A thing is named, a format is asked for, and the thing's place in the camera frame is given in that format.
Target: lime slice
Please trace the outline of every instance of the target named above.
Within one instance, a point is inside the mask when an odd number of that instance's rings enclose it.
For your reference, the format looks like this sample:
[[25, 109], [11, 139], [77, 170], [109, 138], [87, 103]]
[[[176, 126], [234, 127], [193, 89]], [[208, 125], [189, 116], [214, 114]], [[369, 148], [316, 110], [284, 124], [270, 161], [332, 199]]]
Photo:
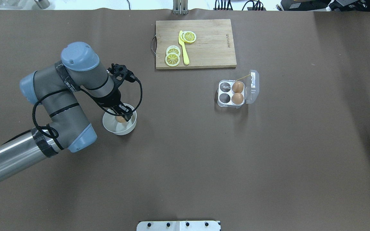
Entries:
[[165, 63], [169, 66], [169, 67], [175, 67], [179, 64], [179, 55], [176, 54], [176, 53], [169, 53], [166, 55], [165, 57]]
[[168, 55], [169, 53], [176, 53], [180, 56], [181, 55], [181, 50], [177, 46], [169, 46], [166, 49], [166, 54]]
[[197, 35], [192, 31], [184, 31], [182, 32], [181, 38], [186, 43], [193, 43], [197, 39]]

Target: egg carton lid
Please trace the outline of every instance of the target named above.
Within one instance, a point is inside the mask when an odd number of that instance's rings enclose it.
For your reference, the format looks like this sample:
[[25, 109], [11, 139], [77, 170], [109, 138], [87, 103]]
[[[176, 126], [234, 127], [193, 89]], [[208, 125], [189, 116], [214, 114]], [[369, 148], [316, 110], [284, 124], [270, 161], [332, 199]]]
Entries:
[[260, 75], [256, 70], [251, 70], [251, 76], [245, 78], [245, 103], [255, 102], [260, 93]]

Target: yellow knife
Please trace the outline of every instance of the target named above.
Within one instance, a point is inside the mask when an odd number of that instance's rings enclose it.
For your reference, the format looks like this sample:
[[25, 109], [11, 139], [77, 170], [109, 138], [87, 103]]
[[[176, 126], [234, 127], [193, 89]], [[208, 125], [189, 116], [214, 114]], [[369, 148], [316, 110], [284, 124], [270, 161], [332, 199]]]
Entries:
[[189, 64], [188, 53], [186, 53], [185, 42], [182, 41], [181, 34], [182, 34], [182, 31], [179, 32], [179, 35], [178, 35], [178, 43], [182, 46], [182, 57], [184, 59], [184, 64], [185, 65], [188, 65]]

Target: wooden cutting board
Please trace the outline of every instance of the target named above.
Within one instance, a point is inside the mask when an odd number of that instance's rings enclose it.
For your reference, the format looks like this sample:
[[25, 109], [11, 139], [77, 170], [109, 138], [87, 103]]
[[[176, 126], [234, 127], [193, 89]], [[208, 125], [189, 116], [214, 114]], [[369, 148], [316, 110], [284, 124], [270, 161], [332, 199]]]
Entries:
[[[184, 65], [179, 31], [189, 30], [197, 35], [194, 43], [185, 43], [189, 65]], [[156, 22], [156, 69], [193, 69], [236, 67], [230, 19], [174, 20]], [[181, 61], [176, 67], [165, 63], [166, 49], [176, 45], [181, 49]]]

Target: cutting board metal handle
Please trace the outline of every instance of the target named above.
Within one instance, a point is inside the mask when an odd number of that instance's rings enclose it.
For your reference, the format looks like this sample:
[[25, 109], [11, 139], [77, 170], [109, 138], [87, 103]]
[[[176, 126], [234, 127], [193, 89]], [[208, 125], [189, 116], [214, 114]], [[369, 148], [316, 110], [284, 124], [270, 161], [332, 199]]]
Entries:
[[157, 34], [154, 35], [154, 37], [151, 39], [151, 51], [157, 56]]

